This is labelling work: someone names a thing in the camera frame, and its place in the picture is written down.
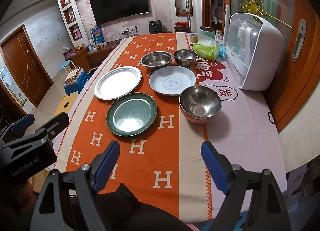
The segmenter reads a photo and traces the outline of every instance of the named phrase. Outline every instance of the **plate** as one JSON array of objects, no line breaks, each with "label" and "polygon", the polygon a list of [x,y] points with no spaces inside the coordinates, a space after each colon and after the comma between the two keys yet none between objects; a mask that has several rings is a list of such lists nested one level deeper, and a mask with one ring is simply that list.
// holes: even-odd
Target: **plate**
[{"label": "plate", "polygon": [[167,66],[156,70],[149,79],[150,87],[165,96],[179,96],[196,84],[196,76],[185,67]]},{"label": "plate", "polygon": [[94,87],[94,94],[102,100],[111,100],[128,94],[141,80],[141,71],[132,66],[110,70],[103,75]]},{"label": "plate", "polygon": [[145,93],[130,93],[117,99],[107,113],[107,126],[119,136],[145,131],[155,120],[157,104]]}]

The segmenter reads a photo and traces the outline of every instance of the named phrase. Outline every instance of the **metal bowl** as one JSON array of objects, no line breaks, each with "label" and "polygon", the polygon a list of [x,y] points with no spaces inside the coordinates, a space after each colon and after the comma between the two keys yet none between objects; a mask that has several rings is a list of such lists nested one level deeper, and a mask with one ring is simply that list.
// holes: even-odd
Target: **metal bowl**
[{"label": "metal bowl", "polygon": [[186,88],[179,97],[184,116],[196,123],[207,123],[221,110],[221,99],[212,89],[204,86]]},{"label": "metal bowl", "polygon": [[152,52],[141,58],[141,63],[151,70],[167,66],[172,61],[172,55],[168,52]]},{"label": "metal bowl", "polygon": [[189,67],[196,62],[197,53],[193,50],[182,49],[176,51],[174,54],[174,59],[178,65],[183,67]]}]

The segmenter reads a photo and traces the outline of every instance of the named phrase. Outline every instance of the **television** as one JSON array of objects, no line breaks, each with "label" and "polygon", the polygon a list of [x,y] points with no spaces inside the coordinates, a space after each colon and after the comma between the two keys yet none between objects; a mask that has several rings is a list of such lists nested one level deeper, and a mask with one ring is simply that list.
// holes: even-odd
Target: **television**
[{"label": "television", "polygon": [[90,0],[97,25],[135,14],[149,13],[148,0]]}]

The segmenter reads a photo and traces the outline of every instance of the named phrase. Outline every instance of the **brown lid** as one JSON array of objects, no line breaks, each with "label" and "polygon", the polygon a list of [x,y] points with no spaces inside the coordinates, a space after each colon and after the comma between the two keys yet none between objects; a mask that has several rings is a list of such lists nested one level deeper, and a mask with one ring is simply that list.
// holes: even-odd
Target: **brown lid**
[{"label": "brown lid", "polygon": [[201,26],[200,29],[207,32],[214,32],[214,28],[209,26]]}]

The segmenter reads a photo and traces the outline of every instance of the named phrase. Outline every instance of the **stool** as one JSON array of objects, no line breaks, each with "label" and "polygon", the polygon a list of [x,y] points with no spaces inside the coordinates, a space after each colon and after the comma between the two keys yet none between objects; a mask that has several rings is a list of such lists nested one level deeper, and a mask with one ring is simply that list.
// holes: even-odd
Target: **stool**
[{"label": "stool", "polygon": [[58,108],[54,112],[54,115],[57,116],[61,112],[69,113],[70,108],[72,107],[73,103],[75,102],[78,96],[79,96],[78,94],[71,95],[71,96],[64,96],[61,99]]},{"label": "stool", "polygon": [[78,91],[78,94],[79,94],[84,88],[84,84],[87,82],[87,79],[90,79],[90,76],[84,71],[79,76],[77,83],[69,86],[64,86],[64,91],[68,96],[70,96],[70,93],[73,93],[76,91]]},{"label": "stool", "polygon": [[60,77],[62,78],[62,80],[64,80],[64,79],[63,79],[63,77],[61,76],[60,70],[64,69],[64,70],[66,71],[67,75],[68,75],[69,72],[67,71],[66,66],[68,66],[70,62],[72,63],[73,67],[76,67],[75,64],[74,64],[72,61],[65,61],[65,62],[62,63],[62,65],[58,68],[58,72],[59,72]]}]

